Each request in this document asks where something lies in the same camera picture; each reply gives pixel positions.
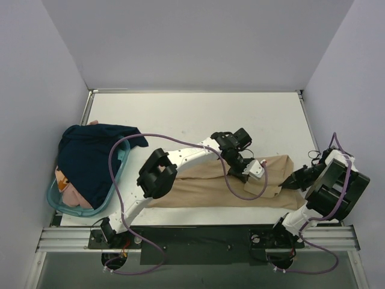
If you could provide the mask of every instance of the light purple wall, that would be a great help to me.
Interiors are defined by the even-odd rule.
[[[88,91],[40,0],[0,3],[0,287],[23,288],[63,130]]]
[[[303,89],[353,0],[43,0],[93,89]]]
[[[304,91],[321,149],[337,131],[371,183],[354,223],[371,288],[385,284],[385,1],[355,0]]]

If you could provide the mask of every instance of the beige cloth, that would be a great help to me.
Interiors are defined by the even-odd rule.
[[[83,209],[92,209],[90,203],[77,191],[77,189],[69,182],[62,171],[56,166],[55,169],[56,182],[59,192],[62,193],[62,201],[69,207],[80,206]]]
[[[256,200],[242,200],[234,196],[224,181],[220,161],[211,161],[195,166],[177,175],[171,191],[164,197],[152,200],[149,207],[272,207],[296,210],[304,204],[297,191],[278,187],[292,172],[293,162],[287,155],[265,158],[268,172],[268,186],[262,197]],[[229,176],[230,186],[243,197],[253,197],[263,188],[265,177],[243,184]]]

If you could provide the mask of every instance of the pink cloth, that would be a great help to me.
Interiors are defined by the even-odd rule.
[[[73,184],[69,184],[63,191],[63,203],[69,207],[80,206],[84,209],[92,209],[90,203],[88,203],[83,196],[75,189]]]

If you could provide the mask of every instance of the gray floor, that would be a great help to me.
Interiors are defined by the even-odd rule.
[[[271,266],[163,266],[141,276],[103,273],[99,253],[48,253],[39,289],[60,288],[357,288],[347,253],[340,255],[339,267],[326,275],[274,273]],[[139,255],[130,255],[122,270],[134,272]],[[292,268],[321,270],[331,266],[333,257],[322,252],[298,253]]]

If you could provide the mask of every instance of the clothing pile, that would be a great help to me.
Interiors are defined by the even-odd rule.
[[[68,128],[59,143],[55,176],[63,203],[70,207],[99,208],[112,186],[108,170],[108,155],[122,137],[140,134],[131,126],[99,124]],[[129,140],[130,147],[149,146],[144,137]],[[121,161],[117,149],[112,155],[112,171],[116,176]]]

